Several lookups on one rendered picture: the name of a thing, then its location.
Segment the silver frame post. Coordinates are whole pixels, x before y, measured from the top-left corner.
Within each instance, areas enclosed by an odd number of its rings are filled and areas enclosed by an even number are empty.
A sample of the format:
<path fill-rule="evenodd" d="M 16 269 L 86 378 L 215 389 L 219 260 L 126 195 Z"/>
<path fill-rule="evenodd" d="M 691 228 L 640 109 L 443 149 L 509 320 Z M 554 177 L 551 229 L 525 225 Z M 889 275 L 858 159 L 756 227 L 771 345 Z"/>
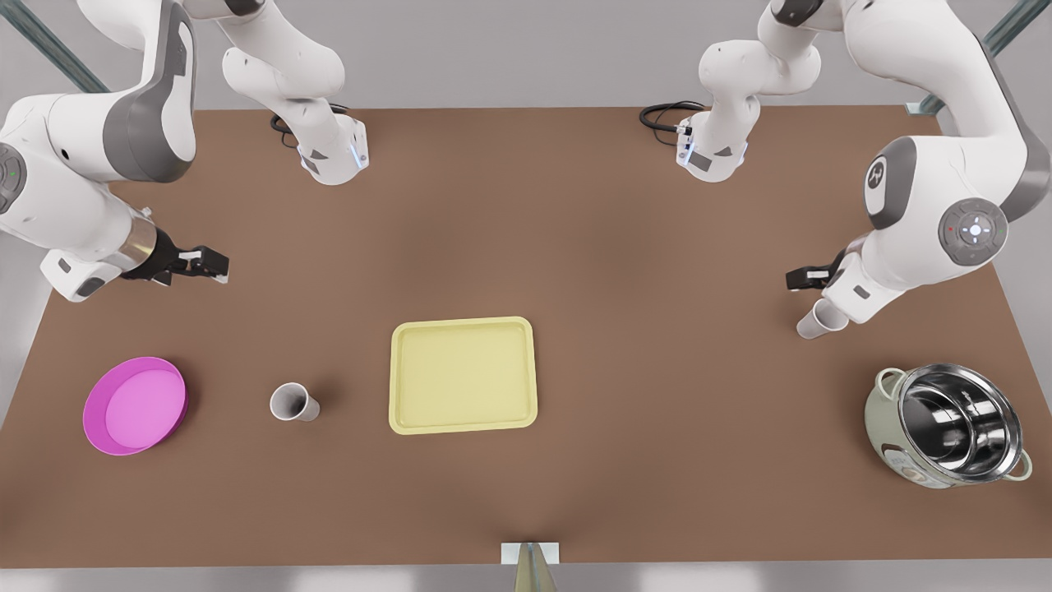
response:
<path fill-rule="evenodd" d="M 515 542 L 501 544 L 501 565 L 515 565 L 512 592 L 557 592 L 551 565 L 560 563 L 557 542 Z"/>
<path fill-rule="evenodd" d="M 999 22 L 991 27 L 983 38 L 983 44 L 992 56 L 999 54 L 1014 41 L 1021 30 L 1032 24 L 1041 12 L 1052 5 L 1052 0 L 1016 0 Z M 910 116 L 935 116 L 944 108 L 944 102 L 935 94 L 928 94 L 923 100 L 905 104 Z"/>
<path fill-rule="evenodd" d="M 0 16 L 26 38 L 81 91 L 106 93 L 110 89 L 27 7 L 22 0 L 0 0 Z"/>

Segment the yellow rectangular tray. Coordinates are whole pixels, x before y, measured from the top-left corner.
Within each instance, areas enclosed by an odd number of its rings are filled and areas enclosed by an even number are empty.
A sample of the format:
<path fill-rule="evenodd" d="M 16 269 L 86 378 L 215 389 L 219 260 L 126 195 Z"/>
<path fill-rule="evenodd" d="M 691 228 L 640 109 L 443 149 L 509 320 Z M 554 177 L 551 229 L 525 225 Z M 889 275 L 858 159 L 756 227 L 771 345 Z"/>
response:
<path fill-rule="evenodd" d="M 405 322 L 390 354 L 399 435 L 525 428 L 538 416 L 533 326 L 522 317 Z"/>

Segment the white IKEA cup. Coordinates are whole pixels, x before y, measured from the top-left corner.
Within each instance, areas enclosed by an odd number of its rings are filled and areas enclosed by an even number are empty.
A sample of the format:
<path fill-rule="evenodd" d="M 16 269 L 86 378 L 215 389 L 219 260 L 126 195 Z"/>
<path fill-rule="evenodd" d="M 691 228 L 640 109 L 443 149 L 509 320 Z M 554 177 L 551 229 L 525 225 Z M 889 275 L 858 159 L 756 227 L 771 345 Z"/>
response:
<path fill-rule="evenodd" d="M 800 319 L 796 332 L 804 340 L 816 340 L 816 338 L 844 330 L 850 321 L 850 318 L 834 307 L 830 300 L 820 298 L 811 310 Z"/>
<path fill-rule="evenodd" d="M 270 412 L 281 421 L 312 421 L 320 411 L 318 400 L 301 383 L 285 383 L 270 397 Z"/>

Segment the pink round plate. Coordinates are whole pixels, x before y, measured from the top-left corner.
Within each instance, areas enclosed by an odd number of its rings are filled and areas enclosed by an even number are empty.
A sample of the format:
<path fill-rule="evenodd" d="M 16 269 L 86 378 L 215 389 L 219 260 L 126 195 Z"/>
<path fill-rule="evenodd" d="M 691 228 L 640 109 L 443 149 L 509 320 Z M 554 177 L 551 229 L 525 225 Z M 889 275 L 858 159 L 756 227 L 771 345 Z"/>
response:
<path fill-rule="evenodd" d="M 134 455 L 168 438 L 188 408 L 180 371 L 161 358 L 132 358 L 110 368 L 84 402 L 82 427 L 95 450 Z"/>

